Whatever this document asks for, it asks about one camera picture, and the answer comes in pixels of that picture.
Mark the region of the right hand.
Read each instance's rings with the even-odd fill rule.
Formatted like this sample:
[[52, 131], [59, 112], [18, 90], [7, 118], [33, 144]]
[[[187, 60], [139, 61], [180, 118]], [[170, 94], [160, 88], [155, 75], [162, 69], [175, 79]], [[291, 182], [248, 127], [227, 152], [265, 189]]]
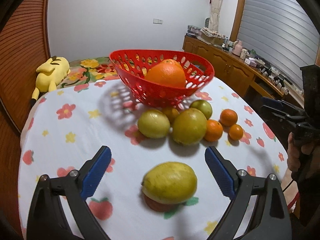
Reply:
[[306, 178], [310, 178], [319, 171], [319, 140], [303, 145], [301, 148], [295, 145], [294, 134], [290, 133], [288, 137], [287, 165], [291, 172], [297, 172], [300, 168], [300, 155], [312, 155], [310, 168]]

